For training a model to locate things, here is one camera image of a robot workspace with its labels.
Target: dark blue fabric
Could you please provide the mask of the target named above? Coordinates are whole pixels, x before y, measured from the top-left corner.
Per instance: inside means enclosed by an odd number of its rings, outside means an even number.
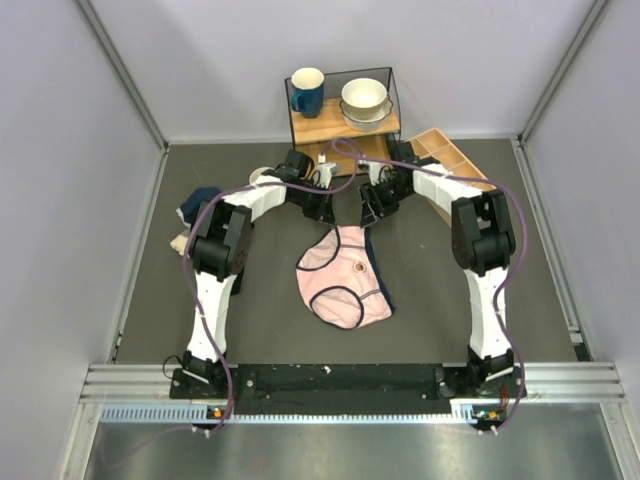
[[[365,251],[367,252],[367,257],[369,258],[369,262],[373,267],[373,273],[375,273],[376,279],[378,279],[378,285],[380,285],[380,291],[382,292],[384,299],[389,304],[391,313],[393,313],[396,311],[396,307],[394,307],[393,303],[391,302],[391,296],[389,295],[389,291],[387,290],[387,287],[384,286],[384,283],[382,282],[382,278],[380,277],[380,270],[378,269],[378,264],[376,263],[376,257],[373,255],[373,245],[371,245],[371,231],[369,230],[369,228],[364,229],[364,248],[365,248]]]
[[[218,195],[222,190],[217,187],[199,187],[196,188],[189,198],[180,205],[180,211],[182,212],[182,218],[184,223],[193,225],[193,222],[198,218],[198,209],[202,202],[210,202],[213,197]]]

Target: gray floor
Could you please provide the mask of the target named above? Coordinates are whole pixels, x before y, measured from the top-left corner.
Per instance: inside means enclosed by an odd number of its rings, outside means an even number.
[[[167,425],[100,425],[110,464]],[[597,406],[524,405],[497,438],[466,425],[230,425],[210,440],[172,432],[87,480],[622,480]]]
[[[457,142],[490,178],[526,193],[508,140]],[[171,148],[142,257],[119,363],[161,363],[181,355],[191,336],[193,302],[181,258],[169,241],[183,230],[176,207],[198,186],[245,185],[260,166],[275,166],[285,144]],[[334,198],[338,223],[358,224],[357,188]],[[532,232],[527,261],[507,292],[507,323],[526,361],[571,361],[575,354],[527,205]],[[520,229],[514,218],[516,236]],[[294,265],[326,227],[285,205],[256,222],[240,295],[227,323],[228,359],[239,363],[458,362],[467,358],[469,294],[450,251],[450,232],[426,200],[405,200],[372,227],[382,278],[397,306],[390,319],[355,331],[320,322],[298,293]]]

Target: blue mug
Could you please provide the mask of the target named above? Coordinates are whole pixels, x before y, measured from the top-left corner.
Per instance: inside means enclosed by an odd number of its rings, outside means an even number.
[[[317,68],[301,68],[291,76],[294,93],[291,108],[305,118],[320,115],[324,102],[324,74]]]

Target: navy cloth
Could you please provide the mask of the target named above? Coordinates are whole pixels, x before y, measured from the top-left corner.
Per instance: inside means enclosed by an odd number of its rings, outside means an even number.
[[[220,194],[222,190],[217,187],[199,187],[196,188],[189,198],[178,208],[178,215],[182,218],[182,222],[190,227],[198,218],[198,209],[202,202],[210,202],[213,198]]]

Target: mug handle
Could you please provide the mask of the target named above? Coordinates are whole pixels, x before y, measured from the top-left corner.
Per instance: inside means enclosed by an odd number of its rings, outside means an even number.
[[[302,98],[302,92],[297,91],[291,97],[291,108],[294,112],[301,112],[304,110],[304,100]]]

